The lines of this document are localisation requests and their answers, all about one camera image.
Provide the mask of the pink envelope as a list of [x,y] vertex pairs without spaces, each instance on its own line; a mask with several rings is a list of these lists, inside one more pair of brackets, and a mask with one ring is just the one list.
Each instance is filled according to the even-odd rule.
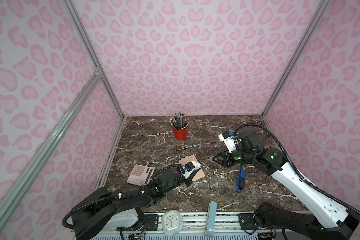
[[185,180],[195,182],[206,176],[201,168],[201,163],[198,162],[195,155],[187,156],[179,160],[179,164],[182,165],[185,170]]

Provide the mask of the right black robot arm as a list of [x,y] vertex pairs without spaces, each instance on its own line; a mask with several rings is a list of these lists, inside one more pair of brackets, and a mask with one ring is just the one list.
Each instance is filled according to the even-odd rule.
[[219,135],[227,150],[211,158],[226,168],[253,165],[274,178],[297,197],[310,211],[299,214],[280,209],[270,203],[255,211],[251,227],[281,227],[311,240],[348,240],[360,224],[360,211],[318,188],[290,161],[284,149],[266,149],[253,131],[226,131]]

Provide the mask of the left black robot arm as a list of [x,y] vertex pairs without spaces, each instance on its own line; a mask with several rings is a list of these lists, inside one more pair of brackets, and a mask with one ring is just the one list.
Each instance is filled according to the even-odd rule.
[[182,184],[190,186],[199,171],[199,167],[173,164],[152,175],[139,190],[110,192],[101,187],[73,207],[63,217],[62,226],[74,230],[78,240],[90,240],[105,227],[144,231],[147,223],[142,208],[160,203],[169,191]]

